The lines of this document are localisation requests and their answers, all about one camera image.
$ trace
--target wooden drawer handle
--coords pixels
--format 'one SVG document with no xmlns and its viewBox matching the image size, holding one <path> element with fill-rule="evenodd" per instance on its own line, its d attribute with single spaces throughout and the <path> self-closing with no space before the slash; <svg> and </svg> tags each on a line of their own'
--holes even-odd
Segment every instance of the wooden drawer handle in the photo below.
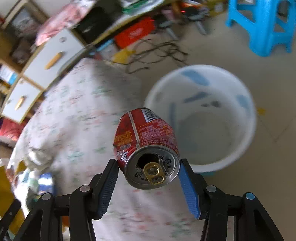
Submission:
<svg viewBox="0 0 296 241">
<path fill-rule="evenodd" d="M 48 62 L 48 64 L 45 66 L 45 69 L 50 69 L 58 60 L 63 57 L 63 52 L 59 52 L 55 55 L 55 57 L 52 58 L 51 61 Z"/>
<path fill-rule="evenodd" d="M 25 101 L 25 96 L 22 96 L 19 101 L 17 102 L 16 106 L 15 106 L 15 110 L 17 110 L 18 108 L 20 108 L 22 106 L 22 104 L 24 103 Z"/>
</svg>

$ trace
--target gold pull tab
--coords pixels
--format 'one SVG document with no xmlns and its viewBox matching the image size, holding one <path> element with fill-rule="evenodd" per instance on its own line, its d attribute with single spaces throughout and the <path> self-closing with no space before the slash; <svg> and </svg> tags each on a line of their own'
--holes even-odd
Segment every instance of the gold pull tab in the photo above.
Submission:
<svg viewBox="0 0 296 241">
<path fill-rule="evenodd" d="M 144 174 L 152 185 L 159 185 L 165 181 L 165 174 L 156 162 L 147 163 L 144 166 Z"/>
</svg>

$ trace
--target crushed red can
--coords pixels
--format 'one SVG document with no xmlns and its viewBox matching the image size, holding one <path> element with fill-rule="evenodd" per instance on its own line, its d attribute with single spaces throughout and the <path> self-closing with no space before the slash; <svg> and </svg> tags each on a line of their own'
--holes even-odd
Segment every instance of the crushed red can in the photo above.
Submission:
<svg viewBox="0 0 296 241">
<path fill-rule="evenodd" d="M 164 186 L 179 172 L 174 131 L 150 109 L 125 113 L 119 121 L 113 146 L 119 168 L 135 188 Z"/>
</svg>

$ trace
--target white patterned cloth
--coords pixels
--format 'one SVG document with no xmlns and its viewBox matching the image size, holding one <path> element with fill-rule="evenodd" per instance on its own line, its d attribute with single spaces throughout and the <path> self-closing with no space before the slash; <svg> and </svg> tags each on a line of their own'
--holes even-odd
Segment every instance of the white patterned cloth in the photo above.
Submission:
<svg viewBox="0 0 296 241">
<path fill-rule="evenodd" d="M 140 80 L 131 75 L 101 61 L 81 60 L 26 125 L 12 161 L 18 162 L 28 147 L 41 148 L 54 157 L 59 195 L 88 184 L 115 157 L 119 119 L 141 105 L 139 92 Z M 121 171 L 107 213 L 93 224 L 97 240 L 111 241 L 193 241 L 203 227 L 189 213 L 178 178 L 158 189 L 139 190 Z"/>
</svg>

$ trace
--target white drawer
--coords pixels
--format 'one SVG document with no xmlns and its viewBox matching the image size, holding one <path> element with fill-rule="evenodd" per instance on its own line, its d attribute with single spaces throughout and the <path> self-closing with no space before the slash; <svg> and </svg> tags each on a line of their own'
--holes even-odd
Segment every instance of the white drawer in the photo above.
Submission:
<svg viewBox="0 0 296 241">
<path fill-rule="evenodd" d="M 83 48 L 84 45 L 65 28 L 45 44 L 24 75 L 46 89 L 57 77 L 60 68 Z M 63 56 L 46 70 L 45 66 L 60 52 L 63 52 Z"/>
<path fill-rule="evenodd" d="M 25 118 L 27 111 L 30 110 L 36 99 L 40 96 L 41 92 L 41 90 L 32 84 L 20 78 L 12 90 L 9 99 L 6 101 L 2 115 L 20 123 Z M 24 101 L 22 105 L 15 110 L 15 106 L 21 97 L 24 97 Z"/>
</svg>

